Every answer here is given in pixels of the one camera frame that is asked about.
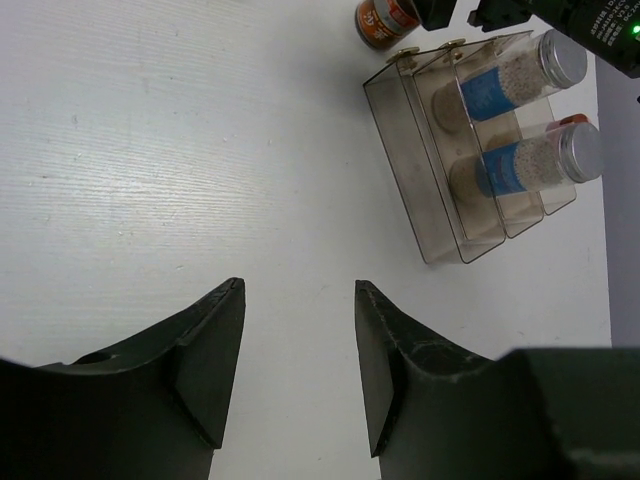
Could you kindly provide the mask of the pink cap spice bottle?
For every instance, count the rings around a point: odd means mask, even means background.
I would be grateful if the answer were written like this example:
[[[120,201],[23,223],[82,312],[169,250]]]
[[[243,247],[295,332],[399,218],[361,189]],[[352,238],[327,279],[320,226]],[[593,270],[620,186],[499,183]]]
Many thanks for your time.
[[[565,127],[567,125],[572,125],[577,123],[589,123],[589,122],[590,120],[585,114],[583,113],[573,114],[573,115],[564,117],[560,120],[555,120],[553,122],[550,122],[546,126],[546,131],[553,131],[553,130]]]

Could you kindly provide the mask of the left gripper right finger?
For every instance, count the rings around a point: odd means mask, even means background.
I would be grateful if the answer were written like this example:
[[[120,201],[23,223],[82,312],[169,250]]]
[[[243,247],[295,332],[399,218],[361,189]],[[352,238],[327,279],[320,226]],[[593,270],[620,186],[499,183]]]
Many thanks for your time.
[[[526,348],[496,360],[355,284],[371,455],[385,479],[635,479],[639,352]]]

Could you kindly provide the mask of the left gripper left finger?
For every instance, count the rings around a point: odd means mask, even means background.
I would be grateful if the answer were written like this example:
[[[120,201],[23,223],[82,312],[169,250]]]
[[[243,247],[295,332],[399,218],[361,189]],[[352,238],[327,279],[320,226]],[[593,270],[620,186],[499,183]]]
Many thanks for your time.
[[[223,443],[245,283],[71,364],[1,363],[5,479],[205,479]]]

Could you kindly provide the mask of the silver lid pearl jar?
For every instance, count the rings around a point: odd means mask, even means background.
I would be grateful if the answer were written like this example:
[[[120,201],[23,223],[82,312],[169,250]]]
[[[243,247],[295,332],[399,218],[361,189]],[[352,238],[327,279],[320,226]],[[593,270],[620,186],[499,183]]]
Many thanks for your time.
[[[603,170],[599,130],[578,122],[460,159],[450,169],[449,186],[457,199],[474,202],[583,184]]]
[[[436,90],[432,112],[441,128],[454,133],[468,120],[490,120],[567,90],[584,80],[587,69],[586,49],[551,29]]]

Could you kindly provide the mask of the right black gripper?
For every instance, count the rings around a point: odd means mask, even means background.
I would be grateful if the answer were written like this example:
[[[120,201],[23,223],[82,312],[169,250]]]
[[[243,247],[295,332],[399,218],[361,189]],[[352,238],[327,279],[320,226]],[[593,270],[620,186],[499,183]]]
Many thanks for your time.
[[[488,33],[533,16],[627,77],[639,76],[639,0],[481,0],[468,23]]]

